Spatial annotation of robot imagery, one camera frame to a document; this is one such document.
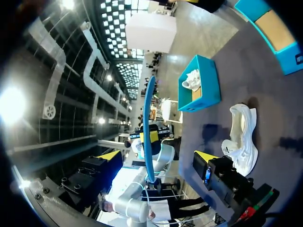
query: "teal box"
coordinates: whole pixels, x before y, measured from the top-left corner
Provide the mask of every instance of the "teal box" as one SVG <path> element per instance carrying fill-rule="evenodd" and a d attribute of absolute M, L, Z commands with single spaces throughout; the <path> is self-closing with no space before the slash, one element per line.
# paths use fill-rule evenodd
<path fill-rule="evenodd" d="M 187 79 L 187 74 L 199 69 L 202 95 L 192 101 L 192 90 L 184 88 L 182 82 Z M 213 60 L 196 55 L 186 67 L 178 80 L 178 110 L 195 112 L 221 101 L 220 88 L 216 67 Z"/>
<path fill-rule="evenodd" d="M 263 0 L 240 0 L 235 5 L 235 8 L 249 20 L 249 22 L 264 38 L 280 62 L 280 66 L 284 75 L 288 75 L 290 73 L 303 69 L 303 55 L 297 42 L 288 45 L 282 50 L 276 51 L 266 35 L 255 24 L 256 20 L 271 10 L 269 5 L 267 5 Z"/>

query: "dark tabletop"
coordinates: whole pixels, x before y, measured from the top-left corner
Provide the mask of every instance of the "dark tabletop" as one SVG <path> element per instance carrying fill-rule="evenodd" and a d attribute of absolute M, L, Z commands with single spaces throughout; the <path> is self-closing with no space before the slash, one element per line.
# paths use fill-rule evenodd
<path fill-rule="evenodd" d="M 269 210 L 278 212 L 292 199 L 303 179 L 303 70 L 284 76 L 279 62 L 258 31 L 247 24 L 214 57 L 222 101 L 194 113 L 183 113 L 179 173 L 224 219 L 232 215 L 208 191 L 192 166 L 195 150 L 221 157 L 230 139 L 229 108 L 245 103 L 257 109 L 253 141 L 258 159 L 247 177 L 254 187 L 267 183 L 280 191 Z"/>

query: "white shoe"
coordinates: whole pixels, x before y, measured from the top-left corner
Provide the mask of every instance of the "white shoe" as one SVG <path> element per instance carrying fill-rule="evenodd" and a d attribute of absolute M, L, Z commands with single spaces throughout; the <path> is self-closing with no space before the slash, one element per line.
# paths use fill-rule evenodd
<path fill-rule="evenodd" d="M 244 104 L 236 104 L 230 108 L 232 113 L 231 140 L 222 142 L 222 151 L 233 160 L 237 172 L 247 176 L 258 158 L 258 150 L 252 142 L 252 133 L 257 124 L 257 111 Z"/>

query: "floor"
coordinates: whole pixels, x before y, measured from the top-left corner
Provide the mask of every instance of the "floor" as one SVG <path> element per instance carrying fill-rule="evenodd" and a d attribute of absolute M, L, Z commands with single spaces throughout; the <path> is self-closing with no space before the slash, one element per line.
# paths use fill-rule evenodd
<path fill-rule="evenodd" d="M 196 55 L 212 58 L 238 31 L 232 25 L 207 11 L 187 2 L 178 2 L 176 10 L 177 35 L 169 54 L 163 54 L 158 71 L 161 98 L 178 100 L 178 78 L 191 59 Z M 180 112 L 172 105 L 171 119 L 178 121 Z M 182 124 L 174 123 L 175 136 L 181 136 Z M 168 175 L 178 174 L 178 162 L 174 162 Z M 182 180 L 181 192 L 186 198 L 197 198 L 197 193 Z M 212 227 L 214 211 L 203 214 L 194 221 L 196 227 Z"/>

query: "red component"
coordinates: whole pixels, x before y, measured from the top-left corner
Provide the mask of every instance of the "red component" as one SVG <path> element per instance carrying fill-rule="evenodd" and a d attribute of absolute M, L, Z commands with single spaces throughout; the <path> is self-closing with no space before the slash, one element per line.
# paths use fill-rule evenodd
<path fill-rule="evenodd" d="M 239 220 L 246 220 L 253 216 L 256 213 L 256 210 L 253 207 L 248 207 L 246 211 L 241 215 Z"/>

